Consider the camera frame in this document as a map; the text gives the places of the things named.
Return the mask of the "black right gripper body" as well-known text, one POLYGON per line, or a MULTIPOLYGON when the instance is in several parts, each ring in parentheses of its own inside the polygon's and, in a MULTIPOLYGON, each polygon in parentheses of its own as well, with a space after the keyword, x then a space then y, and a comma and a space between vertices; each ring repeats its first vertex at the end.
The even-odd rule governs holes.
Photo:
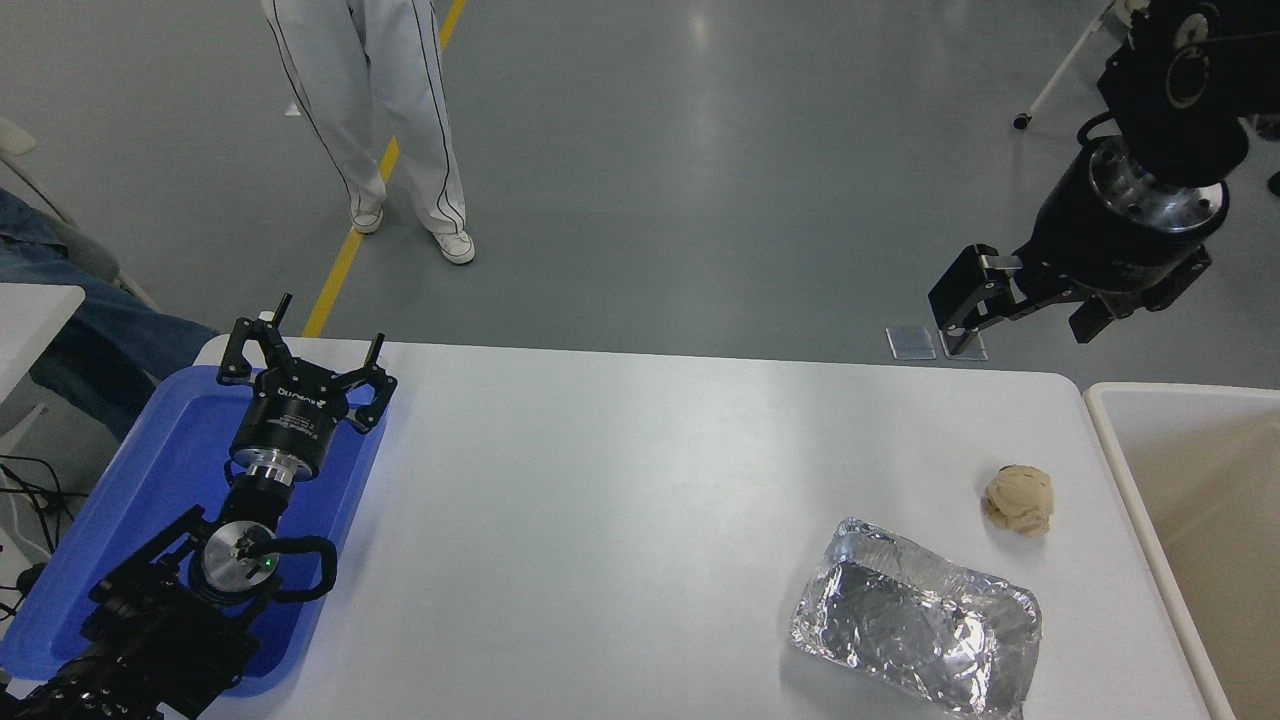
POLYGON ((1042 204, 1025 266, 1110 293, 1155 287, 1213 233, 1213 186, 1160 181, 1126 150, 1083 150, 1042 204))

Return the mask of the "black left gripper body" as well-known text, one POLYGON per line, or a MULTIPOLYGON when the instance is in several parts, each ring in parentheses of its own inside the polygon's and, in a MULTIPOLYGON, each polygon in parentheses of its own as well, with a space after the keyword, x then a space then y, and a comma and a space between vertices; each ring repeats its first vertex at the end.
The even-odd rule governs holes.
POLYGON ((349 409, 333 370, 298 360, 294 370, 264 369, 252 382, 250 407, 230 443, 230 457, 243 468, 271 451, 320 471, 337 424, 349 409))

